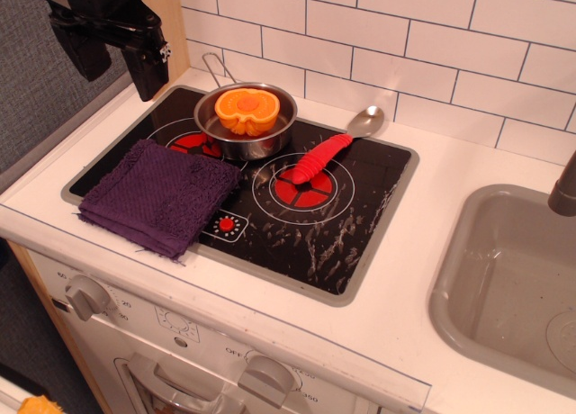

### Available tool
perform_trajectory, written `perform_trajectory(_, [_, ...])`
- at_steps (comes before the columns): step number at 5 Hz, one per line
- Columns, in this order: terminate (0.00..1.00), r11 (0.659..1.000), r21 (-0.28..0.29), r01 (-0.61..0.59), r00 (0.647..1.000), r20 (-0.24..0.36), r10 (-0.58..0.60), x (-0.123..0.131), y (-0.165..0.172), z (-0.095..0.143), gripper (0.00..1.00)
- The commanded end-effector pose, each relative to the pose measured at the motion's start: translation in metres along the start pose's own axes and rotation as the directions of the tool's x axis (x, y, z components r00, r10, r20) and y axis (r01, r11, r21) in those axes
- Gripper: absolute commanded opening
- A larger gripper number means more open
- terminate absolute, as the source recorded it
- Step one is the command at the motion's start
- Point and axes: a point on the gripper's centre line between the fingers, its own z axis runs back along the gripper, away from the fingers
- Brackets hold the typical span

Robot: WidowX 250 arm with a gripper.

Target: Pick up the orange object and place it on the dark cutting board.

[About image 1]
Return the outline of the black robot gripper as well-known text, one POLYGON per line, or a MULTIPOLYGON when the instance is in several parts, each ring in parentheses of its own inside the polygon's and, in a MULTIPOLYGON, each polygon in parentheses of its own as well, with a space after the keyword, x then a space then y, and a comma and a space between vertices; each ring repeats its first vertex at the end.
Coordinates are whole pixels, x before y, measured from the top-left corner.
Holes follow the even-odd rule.
POLYGON ((87 81, 95 81, 111 66, 103 41, 83 25, 109 25, 134 33, 122 50, 133 84, 142 101, 151 100, 168 83, 170 45, 161 19, 143 0, 45 0, 53 13, 51 28, 73 65, 87 81))

